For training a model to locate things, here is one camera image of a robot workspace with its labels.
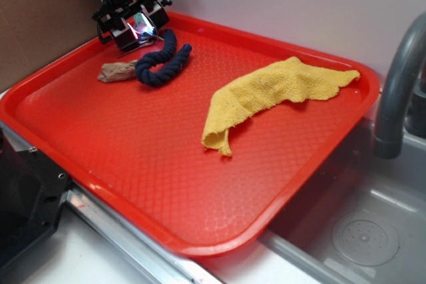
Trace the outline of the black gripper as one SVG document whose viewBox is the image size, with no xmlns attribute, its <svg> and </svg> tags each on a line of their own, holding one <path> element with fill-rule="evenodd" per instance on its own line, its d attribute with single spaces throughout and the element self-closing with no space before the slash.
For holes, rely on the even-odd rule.
<svg viewBox="0 0 426 284">
<path fill-rule="evenodd" d="M 165 11 L 172 0 L 101 0 L 101 7 L 93 14 L 101 43 L 114 41 L 122 52 L 139 46 L 137 36 L 127 23 L 139 25 L 141 31 L 158 31 L 169 22 Z"/>
</svg>

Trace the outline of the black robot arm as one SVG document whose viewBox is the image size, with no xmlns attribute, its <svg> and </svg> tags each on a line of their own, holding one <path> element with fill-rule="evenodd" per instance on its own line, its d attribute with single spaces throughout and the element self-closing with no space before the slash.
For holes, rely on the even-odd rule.
<svg viewBox="0 0 426 284">
<path fill-rule="evenodd" d="M 124 53 L 156 41 L 170 20 L 165 11 L 170 5 L 171 0 L 101 0 L 92 16 L 99 41 L 114 41 Z"/>
</svg>

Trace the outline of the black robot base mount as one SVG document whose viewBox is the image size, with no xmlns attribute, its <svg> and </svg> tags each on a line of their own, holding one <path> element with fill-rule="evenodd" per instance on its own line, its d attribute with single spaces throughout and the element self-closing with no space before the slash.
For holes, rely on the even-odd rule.
<svg viewBox="0 0 426 284">
<path fill-rule="evenodd" d="M 48 156 L 16 151 L 1 133 L 2 271 L 56 232 L 70 185 Z"/>
</svg>

